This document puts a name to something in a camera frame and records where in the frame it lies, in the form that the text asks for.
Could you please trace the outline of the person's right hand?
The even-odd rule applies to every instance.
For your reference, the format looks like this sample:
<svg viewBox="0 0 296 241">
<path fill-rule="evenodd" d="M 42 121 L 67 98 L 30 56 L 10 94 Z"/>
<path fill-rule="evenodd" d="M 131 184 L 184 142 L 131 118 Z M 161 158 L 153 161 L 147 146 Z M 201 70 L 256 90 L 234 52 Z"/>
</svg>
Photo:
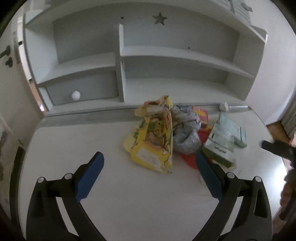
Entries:
<svg viewBox="0 0 296 241">
<path fill-rule="evenodd" d="M 292 193 L 295 192 L 295 168 L 291 169 L 285 177 L 285 185 L 281 192 L 280 205 L 286 207 L 289 203 Z"/>
</svg>

